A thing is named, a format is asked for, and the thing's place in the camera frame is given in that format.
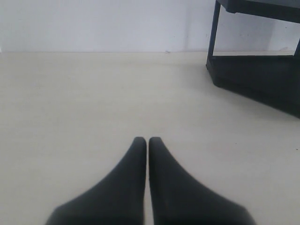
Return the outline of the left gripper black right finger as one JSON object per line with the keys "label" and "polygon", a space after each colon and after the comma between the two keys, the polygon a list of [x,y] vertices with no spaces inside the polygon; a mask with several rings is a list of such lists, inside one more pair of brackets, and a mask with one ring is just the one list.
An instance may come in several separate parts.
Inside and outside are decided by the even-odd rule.
{"label": "left gripper black right finger", "polygon": [[149,182],[156,225],[254,225],[248,210],[192,177],[160,137],[149,140]]}

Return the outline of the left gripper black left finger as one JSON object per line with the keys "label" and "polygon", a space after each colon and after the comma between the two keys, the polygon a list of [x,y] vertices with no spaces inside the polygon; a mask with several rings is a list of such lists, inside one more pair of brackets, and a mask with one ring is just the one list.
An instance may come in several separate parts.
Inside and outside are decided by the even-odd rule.
{"label": "left gripper black left finger", "polygon": [[57,207],[48,225],[142,225],[147,143],[135,137],[125,156],[98,184]]}

